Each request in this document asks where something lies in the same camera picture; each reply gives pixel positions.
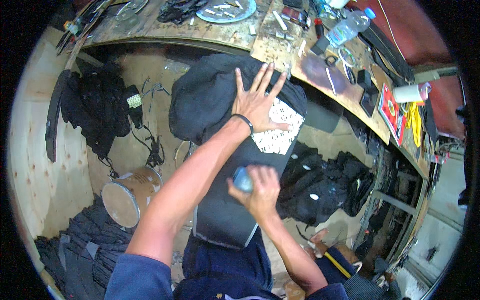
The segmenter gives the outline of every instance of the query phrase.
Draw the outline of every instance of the black wristband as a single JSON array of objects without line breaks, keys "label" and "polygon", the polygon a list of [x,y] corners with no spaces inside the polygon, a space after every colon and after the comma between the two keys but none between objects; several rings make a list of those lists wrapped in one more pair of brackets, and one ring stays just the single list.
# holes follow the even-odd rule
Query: black wristband
[{"label": "black wristband", "polygon": [[250,127],[250,136],[253,136],[253,124],[252,122],[250,122],[249,119],[247,119],[245,116],[241,115],[241,114],[233,114],[231,115],[230,117],[233,117],[233,116],[237,116],[239,117],[240,119],[244,120],[245,123],[248,124],[248,126]]}]

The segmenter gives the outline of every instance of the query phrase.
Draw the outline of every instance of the wooden table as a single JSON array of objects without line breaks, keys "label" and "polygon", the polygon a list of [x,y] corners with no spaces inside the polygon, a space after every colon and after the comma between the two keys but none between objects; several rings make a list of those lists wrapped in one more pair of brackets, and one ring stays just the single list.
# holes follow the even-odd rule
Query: wooden table
[{"label": "wooden table", "polygon": [[[331,68],[331,75],[336,88],[334,95],[331,85],[326,77],[324,60],[315,56],[310,47],[315,43],[316,34],[314,27],[302,30],[296,24],[285,21],[288,29],[281,30],[272,11],[281,14],[283,4],[281,0],[256,0],[257,10],[247,19],[230,24],[214,24],[206,22],[197,16],[193,25],[186,20],[181,25],[173,23],[160,23],[156,20],[158,11],[164,0],[150,1],[139,13],[139,23],[128,32],[116,32],[117,22],[113,16],[106,16],[90,34],[84,48],[100,45],[132,42],[157,42],[166,44],[188,45],[205,48],[230,54],[247,55],[267,62],[275,62],[279,71],[288,70],[291,75],[309,83],[319,91],[328,95],[343,107],[348,109],[368,127],[370,127],[386,144],[390,142],[390,132],[384,120],[376,109],[369,118],[360,106],[363,89],[358,85],[351,85],[344,75],[342,63],[337,68]],[[249,27],[253,25],[257,35],[250,35]],[[293,41],[279,39],[275,33],[283,32],[294,37]],[[298,55],[302,41],[306,41],[306,55]],[[356,59],[354,73],[366,69],[370,74],[375,74],[373,82],[381,90],[383,82],[391,85],[391,80],[386,74],[373,64],[370,49],[357,37],[347,42],[348,48]],[[330,47],[326,54],[335,54]],[[417,147],[412,138],[411,129],[405,129],[404,142],[400,151],[415,167],[423,178],[429,175],[429,163],[423,159],[423,152],[416,159]]]}]

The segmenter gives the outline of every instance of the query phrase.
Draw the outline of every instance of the brown cylindrical container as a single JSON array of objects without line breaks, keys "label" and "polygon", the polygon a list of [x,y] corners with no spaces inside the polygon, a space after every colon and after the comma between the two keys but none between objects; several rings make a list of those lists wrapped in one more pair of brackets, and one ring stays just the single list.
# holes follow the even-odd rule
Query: brown cylindrical container
[{"label": "brown cylindrical container", "polygon": [[137,225],[162,186],[157,171],[149,166],[139,167],[103,186],[103,204],[115,222],[130,228]]}]

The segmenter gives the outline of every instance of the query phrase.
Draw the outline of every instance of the red book cover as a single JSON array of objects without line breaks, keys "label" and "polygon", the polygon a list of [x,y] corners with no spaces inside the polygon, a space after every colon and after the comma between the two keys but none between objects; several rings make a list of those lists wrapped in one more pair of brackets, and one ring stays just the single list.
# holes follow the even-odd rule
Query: red book cover
[{"label": "red book cover", "polygon": [[387,123],[388,129],[390,129],[396,144],[400,146],[402,144],[403,130],[407,123],[407,117],[395,101],[392,91],[385,84],[382,87],[378,111],[385,120],[385,123]]}]

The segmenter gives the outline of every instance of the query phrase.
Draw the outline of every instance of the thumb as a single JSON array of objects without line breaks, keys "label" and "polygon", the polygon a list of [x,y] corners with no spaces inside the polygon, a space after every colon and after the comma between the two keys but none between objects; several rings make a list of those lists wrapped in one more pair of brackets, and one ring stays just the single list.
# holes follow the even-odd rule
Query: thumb
[{"label": "thumb", "polygon": [[275,122],[270,122],[270,127],[273,129],[280,129],[282,131],[292,131],[293,126],[288,123],[275,123]]},{"label": "thumb", "polygon": [[250,194],[246,192],[242,192],[239,189],[237,189],[233,184],[232,178],[227,179],[227,184],[228,184],[228,194],[233,198],[237,199],[238,201],[240,201],[242,204],[245,204]]}]

